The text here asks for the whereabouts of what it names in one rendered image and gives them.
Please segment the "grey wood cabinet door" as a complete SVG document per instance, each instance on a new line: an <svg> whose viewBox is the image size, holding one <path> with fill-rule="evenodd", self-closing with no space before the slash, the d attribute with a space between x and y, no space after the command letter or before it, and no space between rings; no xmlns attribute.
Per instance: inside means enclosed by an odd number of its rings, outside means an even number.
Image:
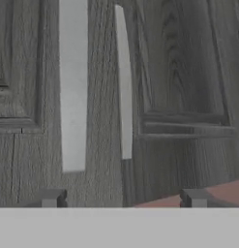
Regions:
<svg viewBox="0 0 239 248"><path fill-rule="evenodd" d="M239 0L113 0L132 73L124 205L239 180Z"/></svg>
<svg viewBox="0 0 239 248"><path fill-rule="evenodd" d="M88 159L61 162L58 0L0 0L0 206L64 189L74 207L123 202L114 11L88 0Z"/></svg>

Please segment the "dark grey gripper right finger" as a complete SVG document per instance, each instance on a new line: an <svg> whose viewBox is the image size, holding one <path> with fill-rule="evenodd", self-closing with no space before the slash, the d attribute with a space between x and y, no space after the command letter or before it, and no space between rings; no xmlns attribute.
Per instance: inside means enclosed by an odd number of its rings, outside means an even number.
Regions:
<svg viewBox="0 0 239 248"><path fill-rule="evenodd" d="M182 189L180 199L181 207L239 207L239 204L215 198L204 189Z"/></svg>

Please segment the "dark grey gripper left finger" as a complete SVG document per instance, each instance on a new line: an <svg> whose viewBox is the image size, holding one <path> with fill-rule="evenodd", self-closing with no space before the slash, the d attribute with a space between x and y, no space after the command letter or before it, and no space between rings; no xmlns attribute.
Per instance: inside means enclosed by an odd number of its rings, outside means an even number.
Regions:
<svg viewBox="0 0 239 248"><path fill-rule="evenodd" d="M67 207L67 191L65 189L45 189L25 203L24 207Z"/></svg>

